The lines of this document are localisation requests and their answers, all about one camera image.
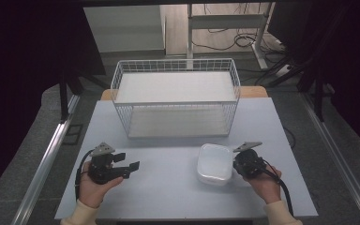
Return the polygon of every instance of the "gray carpet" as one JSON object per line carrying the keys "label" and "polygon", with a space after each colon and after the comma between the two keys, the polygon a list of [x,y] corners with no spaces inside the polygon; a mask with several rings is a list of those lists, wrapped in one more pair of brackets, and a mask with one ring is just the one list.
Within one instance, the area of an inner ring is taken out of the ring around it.
{"label": "gray carpet", "polygon": [[[225,56],[233,57],[238,68],[258,70],[252,53],[221,55],[220,57]],[[109,76],[97,77],[110,83],[110,75],[113,74],[118,59],[145,59],[146,57],[159,58],[162,56],[128,55],[126,57],[103,55]],[[249,79],[244,81],[243,85],[254,84],[257,79],[254,77],[260,74],[261,72],[239,71],[240,80]],[[274,78],[268,77],[264,82],[272,79]],[[297,81],[297,77],[288,80],[276,88],[268,89],[268,94],[274,100],[283,126],[290,130],[295,137],[294,140],[292,135],[287,133],[290,144],[295,142],[293,153],[319,213],[318,217],[300,219],[304,224],[360,224],[360,211],[353,196],[345,186],[319,133],[311,122],[300,94],[295,91],[294,85]],[[102,88],[87,80],[82,80],[82,83],[85,91],[81,95],[71,123],[72,127],[68,130],[64,143],[60,147],[28,224],[59,224],[59,221],[54,220],[53,217],[82,145],[96,101],[99,100],[103,91]],[[0,224],[9,224],[12,221],[38,168],[60,120],[58,102],[57,86],[45,92],[42,107],[34,125],[24,139],[16,157],[0,179]],[[330,104],[329,98],[326,98],[323,103],[325,124],[332,132],[342,154],[360,181],[360,139],[338,115],[336,109]],[[99,221],[97,224],[114,224],[114,222]],[[254,220],[253,224],[268,224],[268,222],[262,218]]]}

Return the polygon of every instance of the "table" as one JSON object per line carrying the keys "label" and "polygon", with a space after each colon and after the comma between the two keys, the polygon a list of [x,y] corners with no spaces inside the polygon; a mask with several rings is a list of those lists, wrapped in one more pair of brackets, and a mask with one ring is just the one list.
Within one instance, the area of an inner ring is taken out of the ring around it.
{"label": "table", "polygon": [[[116,115],[109,91],[96,105],[72,174],[86,151],[105,142],[116,153],[127,153],[115,166],[140,161],[140,169],[111,190],[98,218],[114,220],[224,220],[265,216],[264,202],[236,172],[224,186],[200,182],[196,174],[199,149],[204,143],[235,148],[245,141],[261,141],[257,153],[283,171],[292,196],[294,214],[317,216],[306,184],[280,124],[274,104],[262,87],[242,87],[242,96],[229,137],[130,140]],[[75,207],[71,175],[55,218],[67,217]]]}

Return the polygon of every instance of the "wall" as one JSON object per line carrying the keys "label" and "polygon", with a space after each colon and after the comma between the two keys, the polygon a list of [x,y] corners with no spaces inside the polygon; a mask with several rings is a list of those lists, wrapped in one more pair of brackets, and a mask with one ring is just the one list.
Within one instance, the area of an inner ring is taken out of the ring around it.
{"label": "wall", "polygon": [[101,53],[164,49],[159,6],[83,10]]}

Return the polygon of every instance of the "sleeve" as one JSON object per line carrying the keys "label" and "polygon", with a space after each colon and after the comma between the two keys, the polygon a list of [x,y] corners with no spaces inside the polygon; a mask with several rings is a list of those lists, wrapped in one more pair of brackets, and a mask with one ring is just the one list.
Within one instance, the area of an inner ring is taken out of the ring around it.
{"label": "sleeve", "polygon": [[284,201],[269,203],[264,207],[270,225],[302,225],[289,213]]}
{"label": "sleeve", "polygon": [[96,225],[96,215],[98,209],[91,208],[81,201],[77,201],[77,206],[70,217],[63,218],[61,225]]}

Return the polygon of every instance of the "wire basket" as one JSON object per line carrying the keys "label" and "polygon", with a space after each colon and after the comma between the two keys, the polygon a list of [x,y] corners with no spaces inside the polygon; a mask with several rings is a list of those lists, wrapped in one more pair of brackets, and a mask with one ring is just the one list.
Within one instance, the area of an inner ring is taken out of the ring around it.
{"label": "wire basket", "polygon": [[131,60],[111,94],[129,138],[228,136],[239,86],[232,59]]}

